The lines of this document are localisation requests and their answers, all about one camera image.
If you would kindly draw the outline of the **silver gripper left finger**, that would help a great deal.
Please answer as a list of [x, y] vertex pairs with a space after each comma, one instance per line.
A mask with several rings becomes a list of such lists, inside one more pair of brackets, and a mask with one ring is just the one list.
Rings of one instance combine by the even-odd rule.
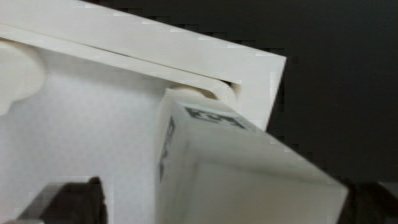
[[19, 216], [22, 224], [106, 224], [106, 203], [100, 179], [49, 183]]

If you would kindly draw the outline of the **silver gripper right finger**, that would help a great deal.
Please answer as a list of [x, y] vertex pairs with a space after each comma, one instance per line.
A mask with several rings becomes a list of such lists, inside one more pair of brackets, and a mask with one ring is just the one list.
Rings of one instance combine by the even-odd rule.
[[342, 182], [347, 195], [337, 224], [398, 224], [398, 198], [376, 182]]

